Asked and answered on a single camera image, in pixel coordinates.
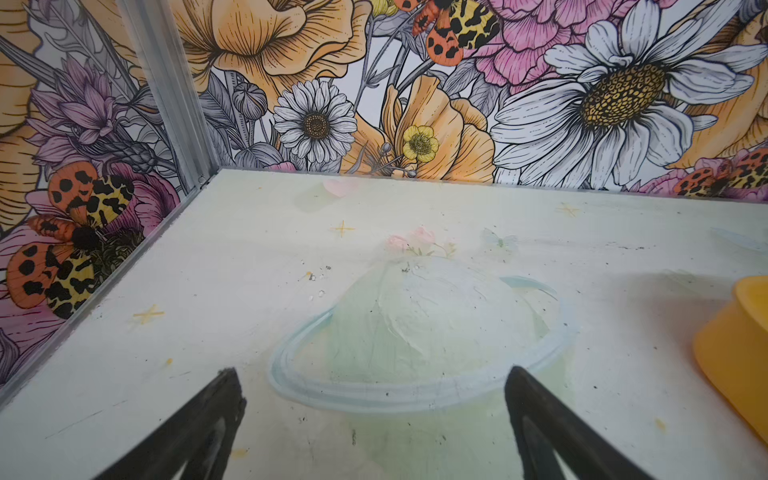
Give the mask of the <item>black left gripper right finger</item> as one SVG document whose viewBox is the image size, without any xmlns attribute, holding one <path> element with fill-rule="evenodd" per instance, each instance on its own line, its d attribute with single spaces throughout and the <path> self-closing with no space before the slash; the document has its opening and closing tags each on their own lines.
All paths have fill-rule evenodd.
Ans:
<svg viewBox="0 0 768 480">
<path fill-rule="evenodd" d="M 511 369 L 504 395 L 525 479 L 563 479 L 560 460 L 578 479 L 651 478 L 526 369 Z"/>
</svg>

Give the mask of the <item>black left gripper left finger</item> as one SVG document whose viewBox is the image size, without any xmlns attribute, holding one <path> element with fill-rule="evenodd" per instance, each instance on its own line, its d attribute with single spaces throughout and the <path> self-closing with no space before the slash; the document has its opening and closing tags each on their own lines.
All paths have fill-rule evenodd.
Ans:
<svg viewBox="0 0 768 480">
<path fill-rule="evenodd" d="M 247 400 L 226 368 L 99 479 L 221 479 Z"/>
</svg>

